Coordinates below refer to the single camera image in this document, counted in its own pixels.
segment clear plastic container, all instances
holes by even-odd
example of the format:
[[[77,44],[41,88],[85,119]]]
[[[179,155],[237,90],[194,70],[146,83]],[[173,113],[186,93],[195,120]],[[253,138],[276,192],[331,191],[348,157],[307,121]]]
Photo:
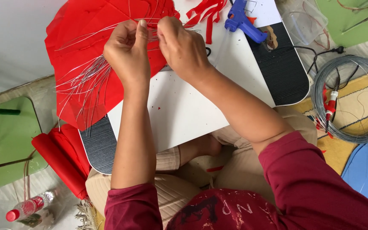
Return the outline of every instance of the clear plastic container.
[[[54,194],[50,191],[46,191],[24,202],[20,202],[13,207],[11,211],[7,212],[6,219],[9,222],[23,220],[33,213],[49,206],[53,198]]]
[[[294,1],[282,21],[294,45],[312,43],[328,25],[328,19],[307,0]]]

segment yellow rug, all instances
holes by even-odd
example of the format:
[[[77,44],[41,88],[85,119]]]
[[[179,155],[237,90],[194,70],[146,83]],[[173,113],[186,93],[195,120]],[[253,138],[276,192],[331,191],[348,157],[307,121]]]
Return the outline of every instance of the yellow rug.
[[[302,102],[289,107],[308,117],[315,117],[310,98],[306,98]],[[344,131],[353,134],[362,134],[364,129],[368,129],[367,75],[350,81],[345,88],[339,90],[334,124],[337,127],[343,127]],[[326,163],[341,175],[350,154],[357,144],[348,143],[338,138],[332,139],[324,131],[318,131],[317,146],[321,150],[326,151],[324,153]]]

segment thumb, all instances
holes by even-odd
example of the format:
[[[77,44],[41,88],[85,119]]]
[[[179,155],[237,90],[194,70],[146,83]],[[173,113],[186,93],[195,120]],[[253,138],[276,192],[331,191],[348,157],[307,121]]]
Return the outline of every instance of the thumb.
[[[136,29],[136,42],[134,47],[139,50],[147,52],[147,43],[148,43],[148,30],[147,30],[147,22],[144,19],[141,19],[137,24]]]

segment wire bundle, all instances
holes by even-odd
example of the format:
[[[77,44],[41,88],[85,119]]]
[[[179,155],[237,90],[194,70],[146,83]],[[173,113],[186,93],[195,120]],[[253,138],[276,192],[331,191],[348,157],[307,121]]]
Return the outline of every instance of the wire bundle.
[[[366,58],[358,56],[341,56],[336,59],[328,61],[316,75],[312,88],[311,97],[313,108],[319,120],[318,122],[322,127],[326,127],[326,111],[323,103],[324,85],[328,80],[328,77],[337,68],[346,64],[353,64],[353,63],[359,65],[363,69],[368,69],[368,59]],[[332,122],[329,123],[328,129],[333,136],[336,136],[337,138],[342,139],[344,141],[355,144],[368,143],[368,132],[364,133],[363,135],[352,135],[335,127],[335,125]]]

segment person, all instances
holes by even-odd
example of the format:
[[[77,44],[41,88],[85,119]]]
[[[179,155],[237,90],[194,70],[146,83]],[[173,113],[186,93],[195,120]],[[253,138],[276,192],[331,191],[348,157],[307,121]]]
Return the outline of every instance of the person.
[[[230,126],[156,153],[147,110],[147,25],[120,23],[103,51],[124,87],[112,175],[92,170],[86,182],[106,230],[368,229],[368,199],[326,164],[308,118],[270,108],[217,71],[202,36],[176,18],[162,18],[157,36],[171,68]],[[221,144],[238,149],[208,190],[156,174],[216,155]]]

